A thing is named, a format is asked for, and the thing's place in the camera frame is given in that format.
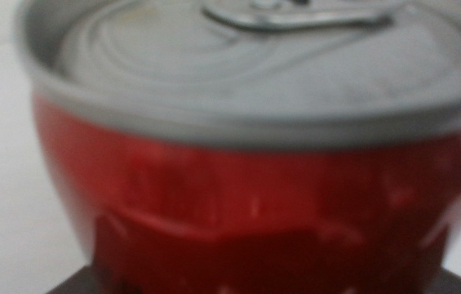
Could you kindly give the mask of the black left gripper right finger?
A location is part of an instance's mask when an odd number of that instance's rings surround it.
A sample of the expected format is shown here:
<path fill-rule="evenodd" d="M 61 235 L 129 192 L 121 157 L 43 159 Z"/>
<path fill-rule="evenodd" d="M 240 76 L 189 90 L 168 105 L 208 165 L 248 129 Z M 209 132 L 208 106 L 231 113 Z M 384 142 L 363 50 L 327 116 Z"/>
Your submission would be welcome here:
<path fill-rule="evenodd" d="M 428 294 L 461 294 L 461 276 L 442 270 L 429 287 Z"/>

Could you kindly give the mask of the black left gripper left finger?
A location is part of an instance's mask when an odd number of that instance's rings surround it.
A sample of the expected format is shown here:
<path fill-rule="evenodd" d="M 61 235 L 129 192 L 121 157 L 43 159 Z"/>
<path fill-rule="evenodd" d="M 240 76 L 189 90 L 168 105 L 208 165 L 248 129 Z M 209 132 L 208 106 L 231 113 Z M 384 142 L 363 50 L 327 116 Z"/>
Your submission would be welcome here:
<path fill-rule="evenodd" d="M 84 266 L 56 285 L 47 294 L 100 294 L 100 276 L 91 266 Z"/>

